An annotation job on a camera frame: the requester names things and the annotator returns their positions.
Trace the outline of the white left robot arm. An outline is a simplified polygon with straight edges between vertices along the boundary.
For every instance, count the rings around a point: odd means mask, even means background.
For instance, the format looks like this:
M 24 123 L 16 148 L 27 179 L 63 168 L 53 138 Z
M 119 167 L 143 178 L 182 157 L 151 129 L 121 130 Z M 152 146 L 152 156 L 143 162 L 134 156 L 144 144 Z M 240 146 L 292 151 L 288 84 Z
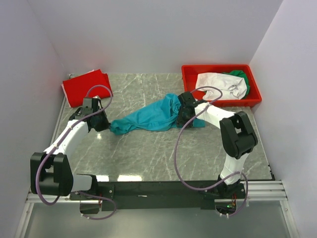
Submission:
M 98 96 L 84 98 L 83 105 L 69 118 L 56 141 L 44 152 L 35 152 L 31 156 L 32 193 L 40 191 L 42 195 L 68 196 L 81 191 L 87 199 L 96 198 L 99 193 L 96 177 L 74 173 L 68 159 L 92 129 L 100 132 L 109 129 L 109 126 L 101 99 Z

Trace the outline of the teal t-shirt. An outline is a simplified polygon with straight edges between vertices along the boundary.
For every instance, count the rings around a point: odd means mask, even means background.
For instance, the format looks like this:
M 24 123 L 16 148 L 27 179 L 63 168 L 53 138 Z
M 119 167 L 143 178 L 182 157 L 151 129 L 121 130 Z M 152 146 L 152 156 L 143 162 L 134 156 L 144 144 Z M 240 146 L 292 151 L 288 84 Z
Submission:
M 115 135 L 127 134 L 134 130 L 168 131 L 178 128 L 176 121 L 181 103 L 178 96 L 168 93 L 161 100 L 155 101 L 110 124 L 110 131 Z

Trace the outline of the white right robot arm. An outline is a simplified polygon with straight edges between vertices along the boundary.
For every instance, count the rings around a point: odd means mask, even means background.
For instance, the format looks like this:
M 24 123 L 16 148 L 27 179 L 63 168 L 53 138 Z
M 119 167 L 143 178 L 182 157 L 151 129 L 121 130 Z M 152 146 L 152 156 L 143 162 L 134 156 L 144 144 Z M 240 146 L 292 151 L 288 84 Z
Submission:
M 248 115 L 244 111 L 237 113 L 226 111 L 205 100 L 197 101 L 191 92 L 180 94 L 178 99 L 181 107 L 176 124 L 181 126 L 181 130 L 175 142 L 173 156 L 174 168 L 180 182 L 195 191 L 209 191 L 217 188 L 221 197 L 230 197 L 240 184 L 241 177 L 245 177 L 245 174 L 243 174 L 244 163 L 253 148 L 258 144 L 258 138 Z M 193 124 L 195 119 L 203 120 L 220 130 L 222 147 L 226 152 L 224 166 L 217 182 L 211 186 L 201 188 L 189 185 L 181 177 L 176 161 L 181 134 L 184 129 Z

